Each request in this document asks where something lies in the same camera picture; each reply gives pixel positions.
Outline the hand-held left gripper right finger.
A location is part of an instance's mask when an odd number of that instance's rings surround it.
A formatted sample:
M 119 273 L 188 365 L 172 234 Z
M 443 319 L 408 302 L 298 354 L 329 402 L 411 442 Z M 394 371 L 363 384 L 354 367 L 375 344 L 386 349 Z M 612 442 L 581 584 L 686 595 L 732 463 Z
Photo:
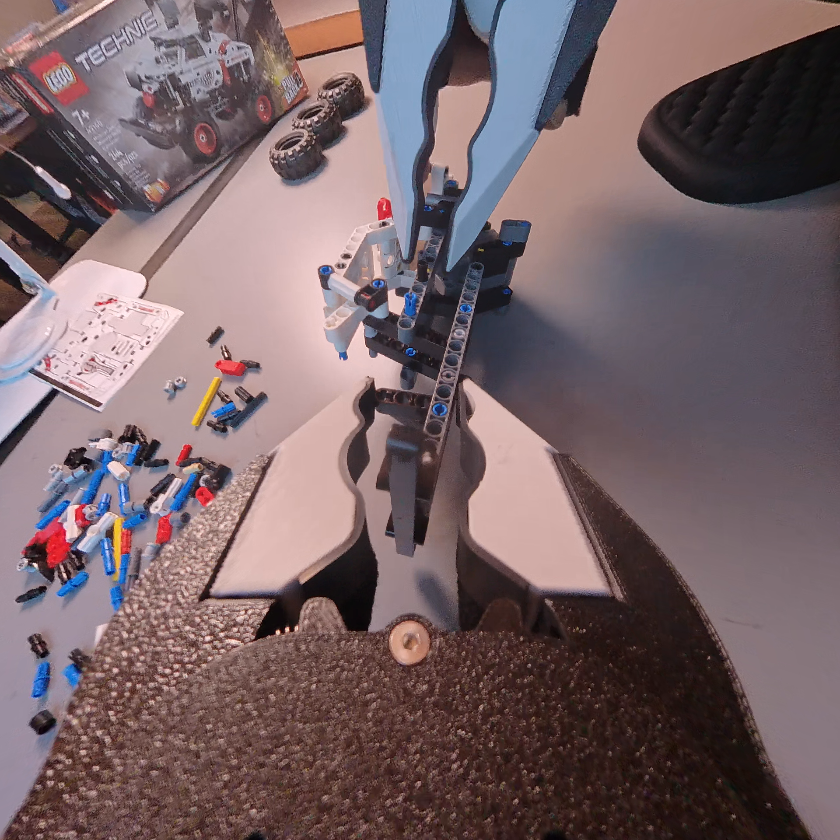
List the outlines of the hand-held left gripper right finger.
M 458 428 L 466 546 L 539 595 L 623 599 L 563 478 L 560 453 L 471 380 Z

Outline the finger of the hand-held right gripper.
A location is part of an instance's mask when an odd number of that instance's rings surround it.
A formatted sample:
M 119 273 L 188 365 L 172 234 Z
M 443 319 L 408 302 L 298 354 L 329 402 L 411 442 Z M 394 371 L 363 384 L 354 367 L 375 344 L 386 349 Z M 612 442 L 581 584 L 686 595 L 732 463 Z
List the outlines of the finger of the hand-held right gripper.
M 539 137 L 536 122 L 574 1 L 501 2 L 490 33 L 490 102 L 468 149 L 447 268 L 472 245 Z
M 377 3 L 377 121 L 393 222 L 406 259 L 417 246 L 433 113 L 443 84 L 440 57 L 456 9 L 455 1 Z

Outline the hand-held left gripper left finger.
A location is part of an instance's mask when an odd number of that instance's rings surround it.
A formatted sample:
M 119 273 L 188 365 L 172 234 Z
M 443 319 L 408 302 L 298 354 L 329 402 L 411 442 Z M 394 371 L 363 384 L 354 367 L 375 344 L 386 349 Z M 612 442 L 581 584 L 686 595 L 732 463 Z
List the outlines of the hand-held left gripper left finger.
M 358 481 L 375 402 L 365 377 L 272 451 L 203 598 L 373 602 L 377 562 Z

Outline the toy truck chassis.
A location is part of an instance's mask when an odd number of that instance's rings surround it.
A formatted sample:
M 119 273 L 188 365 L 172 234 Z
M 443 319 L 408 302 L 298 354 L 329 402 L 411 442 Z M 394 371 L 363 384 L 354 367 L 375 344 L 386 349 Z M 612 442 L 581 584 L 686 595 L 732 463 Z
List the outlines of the toy truck chassis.
M 385 217 L 390 204 L 382 199 L 380 219 L 357 227 L 339 257 L 318 268 L 323 328 L 339 357 L 347 359 L 362 329 L 373 356 L 402 367 L 400 389 L 375 398 L 395 419 L 377 487 L 391 497 L 386 532 L 409 557 L 425 540 L 474 320 L 510 303 L 512 272 L 531 231 L 525 220 L 504 220 L 499 232 L 486 224 L 447 270 L 445 225 L 461 191 L 442 164 L 432 165 L 429 185 L 416 262 L 403 258 L 395 222 Z

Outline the person's right forearm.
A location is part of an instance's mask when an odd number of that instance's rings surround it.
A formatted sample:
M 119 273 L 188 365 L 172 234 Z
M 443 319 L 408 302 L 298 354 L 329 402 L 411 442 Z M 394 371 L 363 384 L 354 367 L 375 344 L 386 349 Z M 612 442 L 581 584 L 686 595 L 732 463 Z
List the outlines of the person's right forearm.
M 839 179 L 839 27 L 693 80 L 637 138 L 646 162 L 706 203 L 799 195 Z

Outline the grey desk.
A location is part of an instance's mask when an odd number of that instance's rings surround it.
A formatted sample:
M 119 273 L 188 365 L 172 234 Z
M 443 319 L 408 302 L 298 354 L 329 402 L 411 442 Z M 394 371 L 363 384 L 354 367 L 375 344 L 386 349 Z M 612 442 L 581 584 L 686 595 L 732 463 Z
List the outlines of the grey desk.
M 581 115 L 541 136 L 494 214 L 532 232 L 509 310 L 476 324 L 469 352 L 485 391 L 575 457 L 685 578 L 822 838 L 838 838 L 838 188 L 699 203 L 647 165 L 637 134 L 686 82 L 835 25 L 820 2 L 619 2 Z M 359 377 L 398 383 L 360 337 L 339 361 L 312 279 L 386 194 L 374 110 L 297 185 L 268 163 L 288 123 L 147 288 L 183 314 L 257 317 L 270 394 L 243 375 L 213 414 L 235 429 L 266 396 L 259 454 Z M 49 747 L 2 762 L 2 828 Z

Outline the black toy tyre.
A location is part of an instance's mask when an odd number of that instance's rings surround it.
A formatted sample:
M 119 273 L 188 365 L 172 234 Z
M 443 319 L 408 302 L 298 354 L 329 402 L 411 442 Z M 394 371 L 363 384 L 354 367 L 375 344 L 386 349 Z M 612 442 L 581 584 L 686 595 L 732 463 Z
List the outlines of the black toy tyre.
M 318 98 L 332 104 L 342 120 L 352 117 L 365 105 L 365 91 L 361 79 L 354 73 L 336 73 L 323 82 Z
M 342 132 L 340 110 L 330 101 L 319 99 L 301 108 L 291 124 L 294 130 L 308 130 L 321 146 L 330 145 Z
M 320 167 L 322 147 L 309 129 L 294 129 L 272 146 L 269 162 L 280 178 L 299 181 Z

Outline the wooden board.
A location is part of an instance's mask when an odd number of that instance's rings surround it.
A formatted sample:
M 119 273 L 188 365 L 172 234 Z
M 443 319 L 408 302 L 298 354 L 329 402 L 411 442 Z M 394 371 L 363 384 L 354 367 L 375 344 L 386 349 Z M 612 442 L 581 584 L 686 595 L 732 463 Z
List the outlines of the wooden board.
M 298 60 L 361 46 L 364 42 L 361 19 L 354 14 L 292 26 L 286 29 L 286 36 Z

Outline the yellow toy axle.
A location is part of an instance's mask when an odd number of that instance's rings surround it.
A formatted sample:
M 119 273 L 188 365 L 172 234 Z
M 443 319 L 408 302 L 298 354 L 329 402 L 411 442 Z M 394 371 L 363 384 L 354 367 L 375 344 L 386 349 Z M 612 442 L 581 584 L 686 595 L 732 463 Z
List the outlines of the yellow toy axle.
M 196 409 L 196 411 L 195 411 L 195 413 L 192 417 L 191 425 L 193 427 L 200 427 L 201 426 L 201 424 L 202 424 L 202 422 L 203 422 L 203 420 L 204 420 L 204 418 L 205 418 L 205 416 L 206 416 L 206 414 L 209 410 L 209 407 L 212 404 L 212 402 L 213 402 L 213 400 L 214 400 L 214 398 L 217 394 L 217 391 L 218 391 L 221 383 L 222 383 L 222 379 L 220 377 L 214 377 L 211 380 L 209 386 L 206 389 L 206 392 L 203 395 L 203 398 L 202 398 L 201 402 L 199 403 L 199 405 L 198 405 L 198 407 L 197 407 L 197 409 Z

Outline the pile of small toy pieces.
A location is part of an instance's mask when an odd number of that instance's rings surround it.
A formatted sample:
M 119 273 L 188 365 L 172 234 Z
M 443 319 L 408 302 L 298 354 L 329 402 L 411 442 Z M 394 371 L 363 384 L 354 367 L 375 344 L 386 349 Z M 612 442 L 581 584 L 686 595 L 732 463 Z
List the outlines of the pile of small toy pieces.
M 235 429 L 214 415 L 212 382 L 235 396 L 221 347 L 250 362 L 245 389 L 268 391 L 268 339 L 256 316 L 185 313 L 98 412 L 57 397 L 2 463 L 2 762 L 40 760 L 85 668 L 95 630 L 126 588 L 267 447 L 270 405 Z

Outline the toy truck box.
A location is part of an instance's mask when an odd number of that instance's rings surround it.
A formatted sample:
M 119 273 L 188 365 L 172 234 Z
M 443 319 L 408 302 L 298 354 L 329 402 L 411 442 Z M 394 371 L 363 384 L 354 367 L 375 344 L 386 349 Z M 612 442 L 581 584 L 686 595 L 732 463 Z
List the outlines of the toy truck box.
M 150 212 L 308 95 L 271 1 L 80 3 L 2 48 L 2 80 L 116 207 Z

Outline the white sticker sheet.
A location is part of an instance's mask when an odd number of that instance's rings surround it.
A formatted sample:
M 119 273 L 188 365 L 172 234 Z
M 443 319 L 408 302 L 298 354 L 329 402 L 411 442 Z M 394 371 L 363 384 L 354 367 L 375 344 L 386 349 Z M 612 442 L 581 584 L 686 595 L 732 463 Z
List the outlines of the white sticker sheet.
M 182 315 L 163 304 L 99 292 L 30 374 L 101 411 Z

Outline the white book stand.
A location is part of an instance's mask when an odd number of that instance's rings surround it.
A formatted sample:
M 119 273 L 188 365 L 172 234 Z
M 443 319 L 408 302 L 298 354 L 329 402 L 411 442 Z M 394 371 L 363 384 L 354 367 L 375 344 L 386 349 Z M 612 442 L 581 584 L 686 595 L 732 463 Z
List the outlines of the white book stand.
M 64 335 L 69 322 L 96 291 L 139 298 L 145 288 L 141 274 L 83 260 L 51 284 L 7 244 L 1 256 L 21 280 L 30 300 L 1 328 L 1 439 L 5 440 L 51 392 L 32 369 Z

